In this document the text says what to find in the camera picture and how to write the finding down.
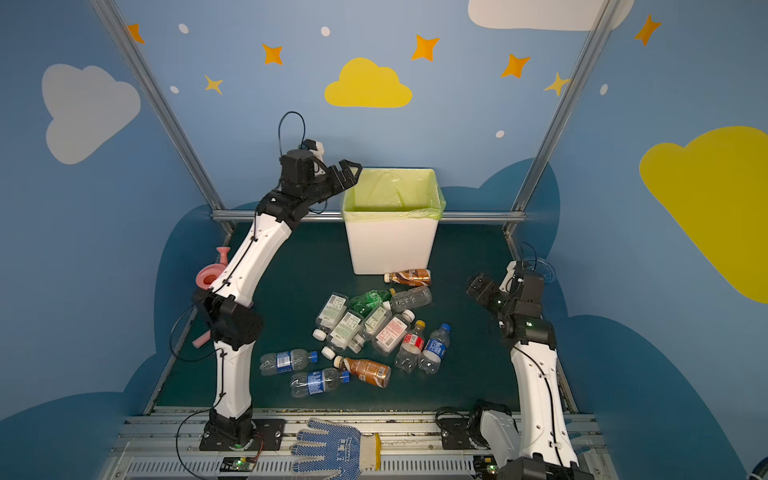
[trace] cloud decal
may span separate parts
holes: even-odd
[[[634,0],[621,0],[616,28],[629,14]],[[592,29],[603,0],[469,0],[469,18],[486,28],[587,31]]]
[[[51,65],[43,74],[43,101],[53,121],[45,141],[56,160],[85,160],[139,113],[136,89],[90,66]]]
[[[407,105],[412,96],[394,70],[367,58],[350,60],[341,69],[339,81],[326,87],[326,101],[337,107],[397,108]]]
[[[768,134],[724,127],[686,147],[658,144],[640,162],[645,186],[701,253],[733,288],[760,303],[768,303],[767,158]],[[718,192],[725,193],[720,200]],[[740,260],[734,251],[754,255]]]

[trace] brown bottle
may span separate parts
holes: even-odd
[[[333,359],[333,366],[337,369],[348,371],[350,375],[356,376],[365,383],[370,383],[383,389],[389,385],[389,377],[392,376],[391,368],[371,360],[348,359],[343,356],[337,356]]]
[[[407,286],[432,285],[432,274],[426,268],[412,268],[402,272],[385,273],[384,281]]]

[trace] white bin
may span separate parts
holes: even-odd
[[[445,209],[430,168],[366,168],[342,215],[357,275],[426,268]]]

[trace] yellow cloud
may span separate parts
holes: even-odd
[[[404,107],[412,96],[394,70],[367,58],[350,60],[341,69],[339,81],[326,87],[326,101],[337,107]]]
[[[728,283],[768,303],[768,134],[724,127],[686,147],[658,144],[640,175]]]

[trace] blue dotted glove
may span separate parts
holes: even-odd
[[[361,435],[358,429],[320,419],[310,419],[308,429],[299,431],[291,454],[296,460],[293,473],[320,473],[325,480],[356,480],[362,470],[381,465],[379,434]]]

